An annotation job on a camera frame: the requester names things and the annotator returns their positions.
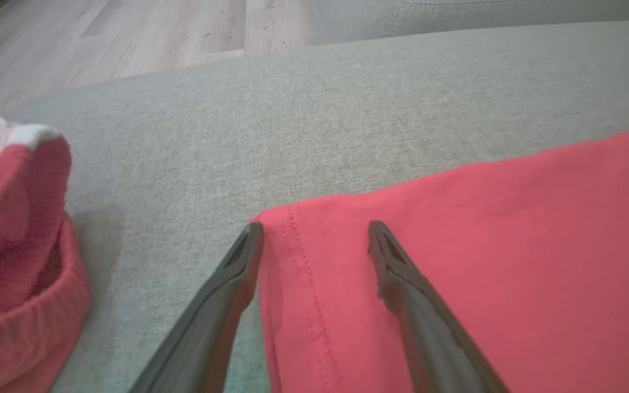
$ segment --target gray upholstery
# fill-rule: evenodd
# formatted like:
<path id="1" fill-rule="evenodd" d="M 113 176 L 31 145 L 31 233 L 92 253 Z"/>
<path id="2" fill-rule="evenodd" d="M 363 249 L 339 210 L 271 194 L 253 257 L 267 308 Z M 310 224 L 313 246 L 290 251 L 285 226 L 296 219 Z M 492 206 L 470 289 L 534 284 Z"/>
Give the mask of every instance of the gray upholstery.
<path id="1" fill-rule="evenodd" d="M 415 33 L 629 20 L 629 0 L 316 0 L 323 43 Z"/>
<path id="2" fill-rule="evenodd" d="M 94 304 L 54 391 L 125 392 L 249 217 L 629 130 L 629 22 L 329 45 L 115 80 L 11 120 L 73 150 Z M 265 391 L 258 306 L 227 391 Z"/>

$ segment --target red cloth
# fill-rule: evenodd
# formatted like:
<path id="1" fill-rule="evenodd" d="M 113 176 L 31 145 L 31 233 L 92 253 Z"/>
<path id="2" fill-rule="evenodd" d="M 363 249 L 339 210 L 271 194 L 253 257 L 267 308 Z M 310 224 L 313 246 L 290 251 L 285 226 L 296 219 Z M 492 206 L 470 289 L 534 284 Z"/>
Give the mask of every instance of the red cloth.
<path id="1" fill-rule="evenodd" d="M 412 391 L 372 219 L 513 393 L 629 391 L 629 133 L 256 219 L 272 391 Z"/>
<path id="2" fill-rule="evenodd" d="M 0 393 L 47 391 L 90 306 L 63 137 L 0 119 Z"/>

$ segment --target folded red garment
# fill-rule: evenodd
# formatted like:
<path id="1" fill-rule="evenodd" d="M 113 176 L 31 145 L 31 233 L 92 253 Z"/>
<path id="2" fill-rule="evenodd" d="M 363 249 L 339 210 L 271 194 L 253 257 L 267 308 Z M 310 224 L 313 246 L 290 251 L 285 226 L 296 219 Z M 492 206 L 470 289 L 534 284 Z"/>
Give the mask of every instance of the folded red garment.
<path id="1" fill-rule="evenodd" d="M 513 393 L 629 391 L 629 132 L 256 219 L 272 391 L 412 391 L 372 219 Z"/>
<path id="2" fill-rule="evenodd" d="M 54 130 L 0 119 L 0 393 L 47 391 L 89 311 L 64 211 L 71 164 Z"/>

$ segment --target clothing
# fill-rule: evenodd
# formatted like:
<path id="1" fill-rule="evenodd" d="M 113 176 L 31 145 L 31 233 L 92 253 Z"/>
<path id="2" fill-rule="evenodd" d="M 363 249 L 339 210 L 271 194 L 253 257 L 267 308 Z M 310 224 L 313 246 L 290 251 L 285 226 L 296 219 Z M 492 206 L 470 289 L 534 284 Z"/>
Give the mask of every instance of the clothing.
<path id="1" fill-rule="evenodd" d="M 89 311 L 63 209 L 71 164 L 55 130 L 0 119 L 0 392 L 47 391 Z"/>
<path id="2" fill-rule="evenodd" d="M 511 392 L 629 391 L 629 132 L 255 219 L 272 391 L 412 391 L 372 219 Z"/>

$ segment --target wooden floor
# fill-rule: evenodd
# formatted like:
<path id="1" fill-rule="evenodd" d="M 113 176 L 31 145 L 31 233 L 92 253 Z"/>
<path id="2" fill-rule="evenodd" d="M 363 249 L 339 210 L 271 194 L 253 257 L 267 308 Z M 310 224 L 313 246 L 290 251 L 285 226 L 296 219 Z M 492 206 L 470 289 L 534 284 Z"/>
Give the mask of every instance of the wooden floor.
<path id="1" fill-rule="evenodd" d="M 10 0 L 0 115 L 68 87 L 317 45 L 316 0 Z"/>

